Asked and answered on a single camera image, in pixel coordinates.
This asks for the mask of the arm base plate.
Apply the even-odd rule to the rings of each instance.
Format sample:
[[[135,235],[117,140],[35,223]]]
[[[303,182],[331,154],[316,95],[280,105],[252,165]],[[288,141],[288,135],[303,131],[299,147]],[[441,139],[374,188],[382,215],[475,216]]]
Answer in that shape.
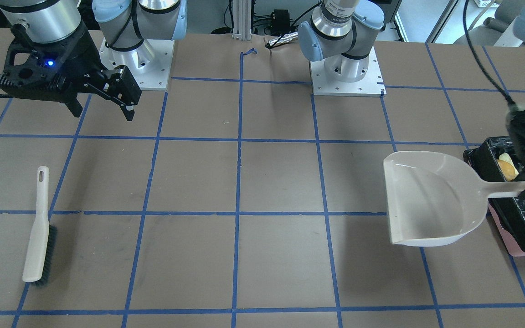
[[[315,96],[384,97],[387,95],[374,47],[360,60],[343,55],[309,62]]]
[[[102,64],[107,68],[126,65],[142,91],[167,91],[175,49],[174,40],[145,40],[137,49],[117,51],[100,47]]]

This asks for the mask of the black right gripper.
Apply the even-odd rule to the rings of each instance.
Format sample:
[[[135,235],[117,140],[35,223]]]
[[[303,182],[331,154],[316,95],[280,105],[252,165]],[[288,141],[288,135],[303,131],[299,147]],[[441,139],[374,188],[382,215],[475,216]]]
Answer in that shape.
[[[40,43],[39,47],[44,53],[42,63],[48,67],[47,62],[53,60],[51,69],[64,81],[56,101],[65,103],[75,118],[83,112],[77,94],[94,93],[117,104],[127,121],[133,120],[142,90],[126,65],[106,69],[85,23],[79,23],[64,39]]]

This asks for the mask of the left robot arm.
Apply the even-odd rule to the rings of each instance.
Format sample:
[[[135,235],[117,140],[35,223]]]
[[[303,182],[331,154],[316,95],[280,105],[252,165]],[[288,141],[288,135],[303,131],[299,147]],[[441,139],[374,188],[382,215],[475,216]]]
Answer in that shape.
[[[517,0],[516,4],[520,12],[512,20],[512,32],[525,44],[525,0]],[[324,0],[310,11],[310,19],[297,28],[301,51],[309,62],[334,59],[348,60],[351,65],[363,63],[384,23],[381,8],[368,0]],[[516,181],[525,181],[525,109],[489,75],[479,60],[469,33],[466,11],[462,14],[462,24],[465,40],[481,72],[508,104],[506,127],[516,155],[523,164]],[[517,197],[525,199],[525,187]]]

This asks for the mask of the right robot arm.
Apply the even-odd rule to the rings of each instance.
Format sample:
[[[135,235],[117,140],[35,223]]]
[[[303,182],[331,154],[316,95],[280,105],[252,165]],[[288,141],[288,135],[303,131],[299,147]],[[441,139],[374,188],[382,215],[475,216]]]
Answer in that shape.
[[[166,89],[172,46],[187,33],[185,0],[94,0],[98,49],[70,0],[0,0],[14,36],[0,89],[17,99],[65,104],[80,93],[111,101],[132,121],[143,90]]]

